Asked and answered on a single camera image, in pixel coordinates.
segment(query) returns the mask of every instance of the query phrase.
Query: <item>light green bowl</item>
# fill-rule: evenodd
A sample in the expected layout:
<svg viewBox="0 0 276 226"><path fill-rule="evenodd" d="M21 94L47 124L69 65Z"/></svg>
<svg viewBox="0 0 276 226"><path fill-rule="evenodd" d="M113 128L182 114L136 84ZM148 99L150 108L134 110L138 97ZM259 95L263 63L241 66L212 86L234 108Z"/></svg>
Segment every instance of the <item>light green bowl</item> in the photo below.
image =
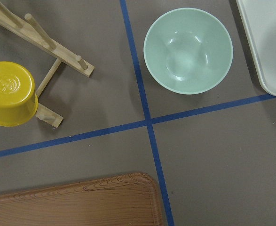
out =
<svg viewBox="0 0 276 226"><path fill-rule="evenodd" d="M233 46L224 25L196 8L179 8L159 17L147 32L144 59L153 78L181 94L202 93L227 75Z"/></svg>

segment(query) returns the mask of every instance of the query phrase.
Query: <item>yellow bowl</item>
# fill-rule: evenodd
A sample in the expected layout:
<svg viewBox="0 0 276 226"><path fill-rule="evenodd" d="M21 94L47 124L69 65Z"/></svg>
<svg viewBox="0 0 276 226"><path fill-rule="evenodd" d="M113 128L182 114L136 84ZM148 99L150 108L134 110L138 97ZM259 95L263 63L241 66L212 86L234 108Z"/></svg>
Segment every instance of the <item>yellow bowl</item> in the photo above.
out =
<svg viewBox="0 0 276 226"><path fill-rule="evenodd" d="M13 62L0 62L0 126L17 126L31 119L38 109L34 79Z"/></svg>

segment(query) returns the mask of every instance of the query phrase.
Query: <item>brown wooden tray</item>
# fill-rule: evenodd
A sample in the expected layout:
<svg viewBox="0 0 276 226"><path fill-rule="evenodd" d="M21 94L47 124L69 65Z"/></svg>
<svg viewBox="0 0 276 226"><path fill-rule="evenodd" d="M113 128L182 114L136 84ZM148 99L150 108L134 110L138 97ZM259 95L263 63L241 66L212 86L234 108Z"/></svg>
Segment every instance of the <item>brown wooden tray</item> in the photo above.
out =
<svg viewBox="0 0 276 226"><path fill-rule="evenodd" d="M0 226L160 226L157 185L134 173L0 195Z"/></svg>

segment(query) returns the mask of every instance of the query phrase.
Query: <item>blue line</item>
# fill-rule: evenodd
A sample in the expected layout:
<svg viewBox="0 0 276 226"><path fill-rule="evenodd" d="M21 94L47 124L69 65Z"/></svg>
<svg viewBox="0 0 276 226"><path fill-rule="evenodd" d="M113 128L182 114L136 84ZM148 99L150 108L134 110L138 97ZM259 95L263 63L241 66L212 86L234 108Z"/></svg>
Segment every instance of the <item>blue line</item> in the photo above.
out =
<svg viewBox="0 0 276 226"><path fill-rule="evenodd" d="M87 133L77 134L74 136L63 137L63 138L59 138L59 139L40 142L40 143L36 143L36 144L32 144L32 145L11 148L11 149L0 151L0 157L12 155L12 154L23 153L23 152L28 152L28 151L32 151L32 150L37 150L37 149L44 148L44 147L66 144L66 143L73 142L73 141L79 141L79 140L88 139L88 138L92 138L92 137L98 137L98 136L102 136L102 135L107 135L107 134L111 134L111 133L129 130L129 129L135 129L135 128L139 128L139 127L143 127L143 126L146 126L146 121L138 121L138 122L133 122L133 123L124 124L124 125L120 125L120 126L110 127L110 128L106 128L106 129L100 129L100 130L95 130L95 131L91 131L91 132L87 132Z"/></svg>
<svg viewBox="0 0 276 226"><path fill-rule="evenodd" d="M173 221L173 216L172 216L172 212L171 212L167 187L166 187L163 169L162 169L162 165L161 165L161 161L160 161L160 157L159 157L159 153L158 153L157 141L156 141L155 133L154 133L153 126L151 123L149 106L147 103L145 88L144 88L140 64L139 64L139 59L138 59L136 47L134 44L133 31L132 31L132 27L130 24L125 0L120 0L120 5L121 5L122 15L123 15L123 19L124 19L124 25L126 28L128 44L130 47L130 52L131 52L132 60L133 60L133 64L134 64L134 72L135 72L137 83L138 83L138 89L139 89L139 93L140 93L143 112L144 112L145 120L147 122L147 131L148 131L150 145L151 145L151 149L152 149L152 155L153 155L156 170L157 170L158 181L160 184L160 189L161 189L163 204L164 204L164 208L165 208L165 212L166 212L166 217L167 217L168 225L174 226L174 221Z"/></svg>
<svg viewBox="0 0 276 226"><path fill-rule="evenodd" d="M175 113L175 114L170 114L170 115L166 115L166 116L160 116L157 118L153 118L151 121L153 124L157 124L157 123L161 123L161 122L186 118L186 117L190 117L190 116L194 116L194 115L198 115L198 114L204 114L204 113L208 113L208 112L215 112L218 110L247 105L247 104L251 104L251 103L255 103L255 102L274 99L274 98L276 98L276 96L272 96L270 94L265 94L265 95L261 95L261 96L250 97L250 98L241 99L241 100L235 100L235 101L226 102L223 104L202 107L202 108L193 109L193 110Z"/></svg>

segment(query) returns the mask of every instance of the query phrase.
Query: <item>gray table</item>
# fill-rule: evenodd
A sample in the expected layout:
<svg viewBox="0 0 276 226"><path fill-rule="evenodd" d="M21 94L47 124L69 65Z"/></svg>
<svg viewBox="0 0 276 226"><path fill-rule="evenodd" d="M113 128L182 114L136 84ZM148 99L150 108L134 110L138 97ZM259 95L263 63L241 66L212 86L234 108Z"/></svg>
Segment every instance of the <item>gray table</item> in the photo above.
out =
<svg viewBox="0 0 276 226"><path fill-rule="evenodd" d="M143 171L159 182L172 225L276 225L276 98L260 87L235 1L3 0L96 68L62 64L39 101L64 117L0 127L0 194ZM228 29L232 67L212 90L180 95L143 59L150 25L182 7ZM0 26L0 61L40 84L53 57Z"/></svg>

